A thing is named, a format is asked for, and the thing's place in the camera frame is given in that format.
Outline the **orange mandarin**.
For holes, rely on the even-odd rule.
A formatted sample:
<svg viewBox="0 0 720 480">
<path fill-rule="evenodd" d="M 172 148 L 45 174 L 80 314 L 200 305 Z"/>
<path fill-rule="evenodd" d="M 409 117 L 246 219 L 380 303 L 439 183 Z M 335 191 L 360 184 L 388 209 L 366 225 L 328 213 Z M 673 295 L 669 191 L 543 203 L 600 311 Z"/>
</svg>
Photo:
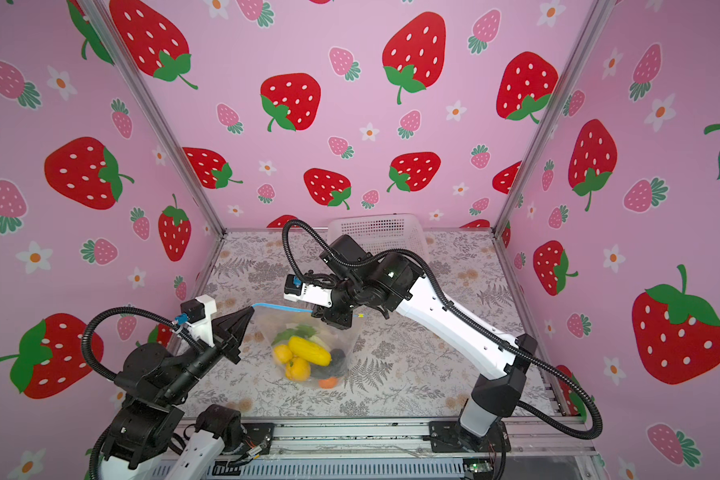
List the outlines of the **orange mandarin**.
<svg viewBox="0 0 720 480">
<path fill-rule="evenodd" d="M 318 381 L 318 385 L 321 389 L 333 389 L 338 385 L 338 383 L 339 379 L 336 377 L 331 377 Z"/>
</svg>

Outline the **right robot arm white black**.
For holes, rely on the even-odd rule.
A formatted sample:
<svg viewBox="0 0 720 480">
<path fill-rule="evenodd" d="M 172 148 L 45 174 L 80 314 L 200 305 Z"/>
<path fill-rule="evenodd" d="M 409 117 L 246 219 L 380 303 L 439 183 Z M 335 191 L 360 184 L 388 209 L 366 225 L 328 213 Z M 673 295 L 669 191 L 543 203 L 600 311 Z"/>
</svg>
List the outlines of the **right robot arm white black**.
<svg viewBox="0 0 720 480">
<path fill-rule="evenodd" d="M 459 415 L 463 442 L 483 439 L 516 408 L 576 439 L 593 440 L 602 434 L 603 418 L 591 397 L 559 369 L 535 357 L 535 341 L 531 336 L 503 334 L 463 310 L 445 294 L 434 272 L 419 255 L 392 249 L 350 262 L 329 251 L 324 262 L 330 273 L 308 271 L 300 277 L 303 285 L 327 291 L 330 302 L 323 308 L 324 321 L 339 325 L 358 306 L 384 314 L 395 312 L 438 335 L 475 366 L 479 377 Z M 531 365 L 562 380 L 579 396 L 589 413 L 588 429 L 564 425 L 522 401 L 526 372 Z"/>
</svg>

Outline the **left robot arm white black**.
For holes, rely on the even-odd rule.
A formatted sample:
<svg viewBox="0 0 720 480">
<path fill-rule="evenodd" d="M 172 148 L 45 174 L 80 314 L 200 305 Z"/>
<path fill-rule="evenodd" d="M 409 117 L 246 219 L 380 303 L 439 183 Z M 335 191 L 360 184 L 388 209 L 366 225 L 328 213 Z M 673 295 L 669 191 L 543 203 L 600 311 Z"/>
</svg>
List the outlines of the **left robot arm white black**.
<svg viewBox="0 0 720 480">
<path fill-rule="evenodd" d="M 110 425 L 98 437 L 89 457 L 92 479 L 145 479 L 160 464 L 167 451 L 178 454 L 170 470 L 172 479 L 199 479 L 222 453 L 231 453 L 229 465 L 250 463 L 260 452 L 245 430 L 239 411 L 220 405 L 208 407 L 194 422 L 186 444 L 178 441 L 176 429 L 184 417 L 181 408 L 191 390 L 222 359 L 240 360 L 241 344 L 255 310 L 246 307 L 211 320 L 211 337 L 202 340 L 191 333 L 199 325 L 205 308 L 188 302 L 176 320 L 132 306 L 108 309 L 86 326 L 81 339 L 85 363 L 120 387 L 126 399 Z M 120 372 L 105 367 L 92 347 L 96 328 L 119 314 L 133 314 L 156 322 L 178 334 L 189 346 L 181 355 L 158 343 L 146 343 L 132 351 Z"/>
</svg>

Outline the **dark purple eggplant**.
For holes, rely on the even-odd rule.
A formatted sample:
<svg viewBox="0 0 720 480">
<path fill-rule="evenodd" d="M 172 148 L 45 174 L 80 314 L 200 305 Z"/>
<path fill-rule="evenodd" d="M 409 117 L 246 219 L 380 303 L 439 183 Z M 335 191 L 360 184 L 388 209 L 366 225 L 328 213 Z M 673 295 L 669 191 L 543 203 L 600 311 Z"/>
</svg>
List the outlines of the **dark purple eggplant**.
<svg viewBox="0 0 720 480">
<path fill-rule="evenodd" d="M 333 349 L 330 351 L 331 362 L 327 366 L 314 364 L 311 369 L 313 378 L 318 380 L 326 380 L 330 378 L 343 377 L 347 371 L 346 354 L 342 349 Z"/>
</svg>

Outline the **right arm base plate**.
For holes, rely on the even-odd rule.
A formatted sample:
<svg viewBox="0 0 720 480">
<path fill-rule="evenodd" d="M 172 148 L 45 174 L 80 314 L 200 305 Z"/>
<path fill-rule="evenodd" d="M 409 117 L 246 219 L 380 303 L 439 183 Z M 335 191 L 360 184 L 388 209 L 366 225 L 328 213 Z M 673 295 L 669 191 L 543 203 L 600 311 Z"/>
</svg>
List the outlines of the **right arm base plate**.
<svg viewBox="0 0 720 480">
<path fill-rule="evenodd" d="M 435 453 L 508 453 L 511 445 L 502 421 L 494 423 L 488 432 L 478 437 L 457 420 L 430 421 L 426 439 Z"/>
</svg>

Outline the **yellow mango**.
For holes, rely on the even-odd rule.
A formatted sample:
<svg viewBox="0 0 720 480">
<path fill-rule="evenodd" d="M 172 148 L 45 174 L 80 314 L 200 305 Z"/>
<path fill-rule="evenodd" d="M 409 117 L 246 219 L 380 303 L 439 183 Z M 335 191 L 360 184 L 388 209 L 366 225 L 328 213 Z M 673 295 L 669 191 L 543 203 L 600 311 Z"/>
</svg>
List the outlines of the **yellow mango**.
<svg viewBox="0 0 720 480">
<path fill-rule="evenodd" d="M 303 358 L 294 357 L 285 364 L 285 375 L 288 380 L 305 382 L 311 377 L 311 364 Z"/>
</svg>

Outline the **small yellow lemon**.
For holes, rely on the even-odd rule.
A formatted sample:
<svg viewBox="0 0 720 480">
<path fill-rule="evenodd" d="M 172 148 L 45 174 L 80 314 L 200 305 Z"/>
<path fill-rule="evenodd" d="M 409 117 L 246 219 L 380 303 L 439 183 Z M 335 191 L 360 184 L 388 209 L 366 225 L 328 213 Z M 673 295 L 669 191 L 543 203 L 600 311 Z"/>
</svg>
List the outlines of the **small yellow lemon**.
<svg viewBox="0 0 720 480">
<path fill-rule="evenodd" d="M 274 358 L 280 364 L 288 364 L 294 357 L 293 352 L 286 344 L 280 344 L 273 348 Z"/>
</svg>

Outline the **yellow bell pepper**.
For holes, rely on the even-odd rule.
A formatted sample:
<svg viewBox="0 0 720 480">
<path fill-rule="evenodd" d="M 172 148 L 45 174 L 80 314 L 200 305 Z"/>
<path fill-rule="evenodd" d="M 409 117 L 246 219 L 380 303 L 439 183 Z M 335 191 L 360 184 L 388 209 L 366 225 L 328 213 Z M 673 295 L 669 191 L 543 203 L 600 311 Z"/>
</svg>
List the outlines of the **yellow bell pepper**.
<svg viewBox="0 0 720 480">
<path fill-rule="evenodd" d="M 310 340 L 292 337 L 288 341 L 288 347 L 295 356 L 303 358 L 311 364 L 327 366 L 331 362 L 330 352 Z"/>
</svg>

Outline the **white plastic perforated basket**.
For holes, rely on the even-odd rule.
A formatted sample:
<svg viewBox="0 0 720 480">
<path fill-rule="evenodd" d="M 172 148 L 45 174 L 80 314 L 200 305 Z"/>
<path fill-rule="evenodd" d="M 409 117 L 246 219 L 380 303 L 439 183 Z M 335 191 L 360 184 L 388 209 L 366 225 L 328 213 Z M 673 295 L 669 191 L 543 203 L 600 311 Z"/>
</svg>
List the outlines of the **white plastic perforated basket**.
<svg viewBox="0 0 720 480">
<path fill-rule="evenodd" d="M 327 227 L 327 242 L 349 235 L 365 251 L 377 254 L 399 248 L 416 253 L 426 262 L 429 250 L 419 220 L 411 214 L 387 214 L 345 218 L 332 221 Z"/>
</svg>

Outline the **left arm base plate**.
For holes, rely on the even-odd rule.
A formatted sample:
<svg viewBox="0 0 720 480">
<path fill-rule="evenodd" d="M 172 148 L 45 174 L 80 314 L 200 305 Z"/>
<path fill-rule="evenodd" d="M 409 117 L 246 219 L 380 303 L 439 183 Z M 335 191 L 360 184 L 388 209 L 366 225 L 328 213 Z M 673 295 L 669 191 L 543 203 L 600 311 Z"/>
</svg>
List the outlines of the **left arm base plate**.
<svg viewBox="0 0 720 480">
<path fill-rule="evenodd" d="M 197 424 L 185 453 L 199 456 L 217 453 L 237 457 L 268 455 L 274 439 L 274 423 L 243 423 L 232 426 Z"/>
</svg>

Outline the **clear zip bag blue zipper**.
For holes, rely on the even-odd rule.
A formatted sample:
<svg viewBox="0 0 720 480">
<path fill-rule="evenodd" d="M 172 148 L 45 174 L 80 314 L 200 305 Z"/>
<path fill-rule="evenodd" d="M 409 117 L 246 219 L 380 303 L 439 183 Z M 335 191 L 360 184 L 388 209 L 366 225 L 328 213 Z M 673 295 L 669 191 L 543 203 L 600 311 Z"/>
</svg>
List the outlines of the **clear zip bag blue zipper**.
<svg viewBox="0 0 720 480">
<path fill-rule="evenodd" d="M 347 376 L 365 316 L 355 313 L 351 326 L 330 326 L 303 308 L 257 303 L 252 325 L 261 334 L 264 353 L 286 383 L 332 390 Z"/>
</svg>

